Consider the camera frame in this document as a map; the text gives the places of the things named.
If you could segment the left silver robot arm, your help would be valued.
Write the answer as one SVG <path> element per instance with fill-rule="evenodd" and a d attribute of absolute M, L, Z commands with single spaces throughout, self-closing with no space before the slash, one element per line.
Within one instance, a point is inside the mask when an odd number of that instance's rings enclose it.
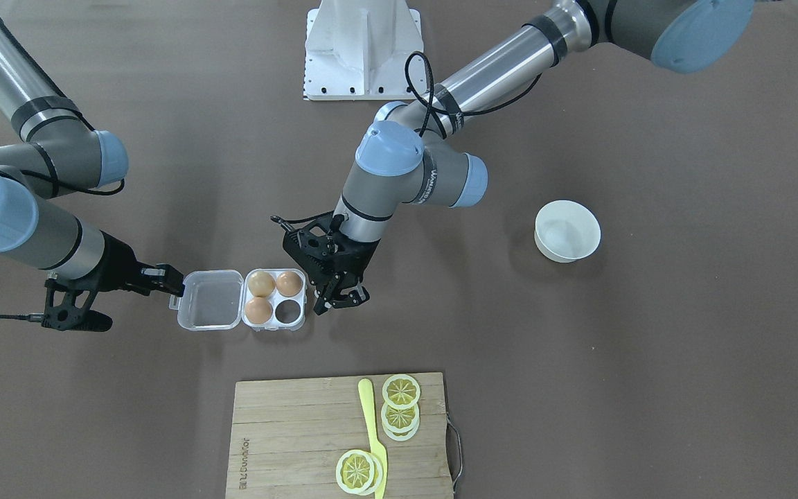
<path fill-rule="evenodd" d="M 367 265 L 402 203 L 469 207 L 488 185 L 482 160 L 446 139 L 469 119 L 525 96 L 570 53 L 611 42 L 675 73 L 720 59 L 741 37 L 753 1 L 554 1 L 487 53 L 424 94 L 380 108 L 364 133 L 336 207 L 298 229 L 283 223 L 284 249 L 307 272 L 313 311 L 369 299 Z"/>

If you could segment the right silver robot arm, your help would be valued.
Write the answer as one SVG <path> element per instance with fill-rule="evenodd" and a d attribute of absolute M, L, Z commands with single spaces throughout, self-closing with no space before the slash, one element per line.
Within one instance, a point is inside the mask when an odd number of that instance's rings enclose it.
<path fill-rule="evenodd" d="M 123 187 L 129 158 L 114 133 L 93 127 L 0 17 L 0 110 L 19 142 L 0 146 L 0 254 L 47 272 L 60 292 L 92 296 L 153 290 L 181 296 L 183 275 L 143 264 L 129 245 L 60 208 L 70 193 Z"/>

